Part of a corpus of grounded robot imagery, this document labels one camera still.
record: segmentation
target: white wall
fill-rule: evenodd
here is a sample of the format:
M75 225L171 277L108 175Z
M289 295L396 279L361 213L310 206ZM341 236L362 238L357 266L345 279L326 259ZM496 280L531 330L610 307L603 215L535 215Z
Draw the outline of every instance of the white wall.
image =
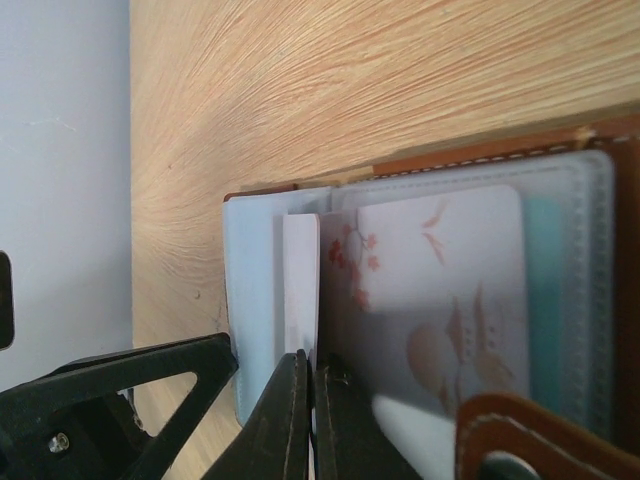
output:
M129 4L0 0L0 390L131 347Z

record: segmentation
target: wooden table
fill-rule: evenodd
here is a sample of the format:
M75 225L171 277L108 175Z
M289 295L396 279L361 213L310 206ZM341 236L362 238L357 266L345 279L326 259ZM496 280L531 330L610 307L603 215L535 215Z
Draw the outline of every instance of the wooden table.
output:
M148 345L227 329L225 193L637 101L640 8L134 0L131 90L134 338ZM150 430L188 388L140 389ZM237 432L227 388L175 478L199 478Z

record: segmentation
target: wallet snap button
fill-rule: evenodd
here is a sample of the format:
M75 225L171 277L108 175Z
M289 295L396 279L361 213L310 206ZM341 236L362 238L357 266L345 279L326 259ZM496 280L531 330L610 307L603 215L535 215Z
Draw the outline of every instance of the wallet snap button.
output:
M542 480L538 472L509 452L495 451L488 453L478 471L478 480Z

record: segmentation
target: white card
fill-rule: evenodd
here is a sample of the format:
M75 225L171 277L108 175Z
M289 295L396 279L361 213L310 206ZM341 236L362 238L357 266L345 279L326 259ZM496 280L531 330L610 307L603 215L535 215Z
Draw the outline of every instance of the white card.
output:
M282 218L285 353L303 349L316 369L320 282L318 215Z
M327 214L327 337L373 393L455 415L529 395L520 197L505 185Z

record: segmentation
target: metal screw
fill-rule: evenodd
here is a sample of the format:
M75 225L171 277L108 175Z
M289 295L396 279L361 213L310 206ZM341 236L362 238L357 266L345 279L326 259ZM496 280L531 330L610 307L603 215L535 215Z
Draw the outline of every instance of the metal screw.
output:
M69 449L69 437L64 433L59 433L49 440L49 451L51 453L61 453Z

